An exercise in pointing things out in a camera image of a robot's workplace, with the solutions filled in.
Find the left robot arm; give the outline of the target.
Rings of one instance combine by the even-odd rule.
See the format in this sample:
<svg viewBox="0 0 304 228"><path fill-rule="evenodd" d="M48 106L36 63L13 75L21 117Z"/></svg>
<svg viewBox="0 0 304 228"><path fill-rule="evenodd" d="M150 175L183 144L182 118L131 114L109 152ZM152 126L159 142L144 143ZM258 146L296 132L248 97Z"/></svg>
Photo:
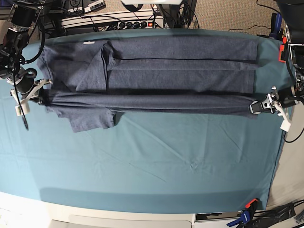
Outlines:
<svg viewBox="0 0 304 228"><path fill-rule="evenodd" d="M264 101L253 102L249 109L253 114L275 113L290 123L284 109L304 103L304 2L302 0L277 0L279 15L285 21L283 44L280 46L278 60L286 63L291 78L291 86L267 94Z"/></svg>

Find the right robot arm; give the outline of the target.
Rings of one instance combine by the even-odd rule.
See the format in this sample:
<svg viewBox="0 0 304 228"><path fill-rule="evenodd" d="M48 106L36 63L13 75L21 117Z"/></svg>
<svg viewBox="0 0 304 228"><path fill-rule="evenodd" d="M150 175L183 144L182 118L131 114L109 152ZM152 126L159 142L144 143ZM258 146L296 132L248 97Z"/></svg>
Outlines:
<svg viewBox="0 0 304 228"><path fill-rule="evenodd" d="M13 86L10 95L14 97L18 105L33 101L39 105L48 105L49 99L43 88L51 83L51 80L35 80L37 71L33 68L24 69L22 66L35 62L42 54L46 34L40 18L44 8L49 8L51 0L12 0L12 6L8 14L10 26L3 43L0 45L0 78ZM29 30L40 28L42 32L41 44L38 53L26 60L23 49L29 44Z"/></svg>

